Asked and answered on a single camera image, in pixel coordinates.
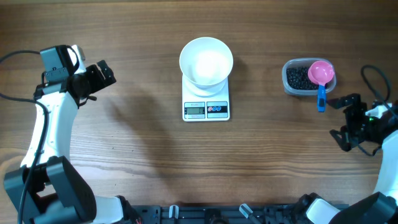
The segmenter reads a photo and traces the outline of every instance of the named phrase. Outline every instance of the blue handle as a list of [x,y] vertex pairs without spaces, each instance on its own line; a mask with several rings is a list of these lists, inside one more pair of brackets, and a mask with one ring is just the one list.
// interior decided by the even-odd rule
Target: blue handle
[[325,112],[325,108],[326,108],[325,86],[319,85],[319,88],[318,88],[318,112]]

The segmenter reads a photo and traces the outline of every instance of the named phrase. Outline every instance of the white scale base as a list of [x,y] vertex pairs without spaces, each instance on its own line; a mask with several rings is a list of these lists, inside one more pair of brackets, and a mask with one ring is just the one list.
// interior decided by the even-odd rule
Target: white scale base
[[182,119],[187,122],[229,120],[228,79],[202,90],[183,76]]

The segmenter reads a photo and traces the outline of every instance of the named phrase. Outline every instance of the wooden tabletop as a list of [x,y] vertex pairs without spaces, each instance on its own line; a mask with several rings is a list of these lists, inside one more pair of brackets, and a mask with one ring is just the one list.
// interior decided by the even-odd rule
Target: wooden tabletop
[[[78,44],[87,66],[105,59],[113,69],[117,82],[78,110],[70,144],[72,164],[96,195],[123,195],[133,205],[239,205],[316,192],[355,203],[372,193],[382,154],[343,152],[329,135],[345,124],[342,110],[321,114],[315,97],[287,95],[281,71],[293,58],[326,58],[337,72],[328,97],[360,93],[371,103],[359,74],[370,63],[398,89],[397,10],[392,1],[344,0],[8,4],[0,6],[0,55]],[[227,122],[181,118],[178,58],[203,36],[234,55]],[[0,92],[31,98],[43,70],[36,55],[7,60]],[[369,79],[385,89],[375,74]],[[0,115],[2,182],[27,152],[36,112],[0,99]],[[2,184],[0,201],[0,223],[15,223]]]

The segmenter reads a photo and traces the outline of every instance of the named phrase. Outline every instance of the cable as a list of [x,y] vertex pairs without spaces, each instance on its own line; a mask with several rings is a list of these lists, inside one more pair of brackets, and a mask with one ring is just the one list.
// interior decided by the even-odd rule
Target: cable
[[[381,96],[381,94],[380,94],[377,90],[375,90],[375,89],[373,88],[373,86],[369,83],[368,79],[367,79],[366,76],[365,76],[365,72],[364,72],[366,68],[371,68],[371,69],[377,71],[377,73],[378,73],[381,77],[383,77],[384,82],[386,83],[386,86],[387,86],[387,96],[386,96],[386,98],[383,98],[383,97]],[[361,68],[361,76],[362,76],[362,78],[363,78],[363,81],[367,84],[368,88],[369,88],[369,89],[372,91],[372,93],[374,94],[374,96],[375,96],[376,98],[378,98],[379,100],[381,100],[381,102],[383,103],[383,105],[391,112],[391,114],[393,115],[393,117],[395,117],[395,119],[398,119],[398,115],[396,115],[395,112],[391,109],[391,107],[387,104],[387,100],[390,98],[390,94],[391,94],[391,83],[390,83],[389,79],[386,77],[386,75],[384,74],[384,72],[382,72],[382,71],[380,70],[380,68],[377,68],[376,66],[373,66],[373,65],[364,65],[364,66]]]
[[[15,52],[11,52],[11,53],[3,56],[2,58],[0,58],[0,63],[5,61],[5,59],[10,58],[13,55],[17,55],[17,54],[40,54],[40,52],[33,51],[33,50],[18,50],[18,51],[15,51]],[[40,157],[40,155],[42,153],[42,149],[43,149],[43,145],[44,145],[44,141],[45,141],[45,136],[47,134],[47,128],[48,128],[48,122],[49,122],[49,111],[47,110],[47,108],[42,103],[40,103],[38,101],[35,101],[35,100],[23,99],[23,98],[14,98],[14,97],[6,96],[6,95],[4,95],[2,93],[0,93],[0,97],[2,97],[4,99],[7,99],[7,100],[12,100],[12,101],[35,103],[35,104],[39,105],[43,109],[44,123],[43,123],[42,134],[40,136],[39,145],[37,146],[37,150],[36,150],[36,153],[35,153],[35,157],[33,159],[33,163],[32,163],[32,165],[30,167],[29,173],[28,173],[28,175],[26,177],[26,180],[25,180],[24,189],[22,190],[22,195],[21,195],[21,201],[19,202],[18,224],[22,224],[27,189],[28,189],[28,187],[30,185],[30,182],[32,180],[33,171],[34,171],[34,169],[36,167],[36,163],[39,160],[39,157]]]

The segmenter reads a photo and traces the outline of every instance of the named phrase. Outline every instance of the clear container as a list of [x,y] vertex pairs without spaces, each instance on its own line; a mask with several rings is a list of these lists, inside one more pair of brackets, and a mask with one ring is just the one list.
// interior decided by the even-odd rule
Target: clear container
[[[284,83],[284,88],[285,88],[285,93],[289,95],[295,95],[295,96],[316,96],[318,95],[318,90],[296,90],[293,89],[289,83],[287,82],[287,74],[286,70],[288,68],[297,68],[297,67],[310,67],[314,62],[323,60],[328,63],[330,63],[328,60],[323,59],[323,58],[298,58],[298,59],[292,59],[286,62],[282,69],[282,81]],[[328,88],[326,89],[326,93],[331,92],[337,84],[336,80],[336,75],[333,77],[333,79],[328,82]]]

